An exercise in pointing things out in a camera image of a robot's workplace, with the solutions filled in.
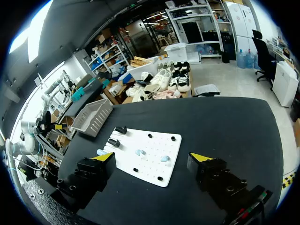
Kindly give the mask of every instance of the black table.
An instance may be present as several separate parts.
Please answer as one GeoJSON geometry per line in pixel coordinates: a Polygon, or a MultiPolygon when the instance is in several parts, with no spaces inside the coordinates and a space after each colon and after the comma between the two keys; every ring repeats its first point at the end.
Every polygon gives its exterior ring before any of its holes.
{"type": "Polygon", "coordinates": [[[119,169],[78,215],[102,225],[221,224],[226,216],[187,170],[189,152],[221,158],[248,189],[262,185],[274,194],[266,216],[277,206],[283,155],[275,118],[267,102],[253,98],[206,97],[155,100],[114,106],[96,138],[77,132],[62,161],[65,178],[83,157],[96,156],[116,126],[181,134],[168,187],[158,187],[119,169]]]}

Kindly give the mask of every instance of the black office chair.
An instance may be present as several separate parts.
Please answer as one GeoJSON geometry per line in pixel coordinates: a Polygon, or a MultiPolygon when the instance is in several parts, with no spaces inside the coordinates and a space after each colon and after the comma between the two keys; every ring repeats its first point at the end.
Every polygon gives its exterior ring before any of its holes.
{"type": "Polygon", "coordinates": [[[267,45],[264,41],[262,41],[263,35],[261,32],[257,30],[252,30],[253,31],[253,36],[252,39],[254,41],[254,44],[256,46],[257,52],[258,52],[258,66],[263,70],[257,70],[255,74],[261,73],[263,74],[262,76],[257,78],[257,82],[259,82],[260,79],[266,78],[269,83],[271,84],[271,90],[273,87],[272,81],[275,78],[275,72],[276,72],[276,62],[275,58],[273,58],[269,54],[269,50],[267,48],[267,45]]]}

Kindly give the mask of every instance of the tiled floor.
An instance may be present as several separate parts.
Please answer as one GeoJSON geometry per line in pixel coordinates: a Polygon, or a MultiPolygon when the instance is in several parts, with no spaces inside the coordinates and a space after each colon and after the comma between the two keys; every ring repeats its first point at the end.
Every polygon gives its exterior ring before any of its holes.
{"type": "Polygon", "coordinates": [[[293,122],[289,117],[290,109],[280,105],[267,81],[256,81],[254,69],[241,69],[236,66],[235,61],[224,64],[219,59],[205,59],[202,64],[191,65],[191,69],[194,87],[212,83],[220,90],[220,96],[266,100],[273,111],[280,132],[284,174],[298,167],[300,151],[296,147],[293,122]]]}

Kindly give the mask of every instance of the white plastic basket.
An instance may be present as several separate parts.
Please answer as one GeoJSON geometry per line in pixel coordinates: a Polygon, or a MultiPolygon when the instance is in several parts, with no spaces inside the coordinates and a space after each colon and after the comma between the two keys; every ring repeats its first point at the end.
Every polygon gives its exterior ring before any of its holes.
{"type": "Polygon", "coordinates": [[[76,116],[71,128],[96,137],[112,110],[107,99],[88,103],[76,116]]]}
{"type": "Polygon", "coordinates": [[[168,45],[165,48],[170,60],[174,62],[184,62],[188,60],[187,56],[187,44],[186,43],[178,43],[173,45],[168,45]]]}
{"type": "Polygon", "coordinates": [[[148,72],[155,76],[158,73],[158,56],[155,57],[151,63],[133,69],[129,69],[127,70],[127,72],[130,73],[135,80],[142,79],[142,72],[148,72]]]}

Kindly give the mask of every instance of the white pegboard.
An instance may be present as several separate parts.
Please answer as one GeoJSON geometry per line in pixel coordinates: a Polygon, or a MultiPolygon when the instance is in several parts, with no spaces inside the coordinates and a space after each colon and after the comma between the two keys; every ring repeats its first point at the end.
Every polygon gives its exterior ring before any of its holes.
{"type": "Polygon", "coordinates": [[[180,148],[181,135],[127,129],[125,135],[114,130],[110,138],[121,143],[118,148],[108,142],[104,147],[105,152],[115,153],[117,168],[146,182],[161,187],[168,186],[180,148]],[[137,150],[145,151],[145,155],[138,156],[137,150]],[[161,162],[163,156],[170,159],[161,162]]]}

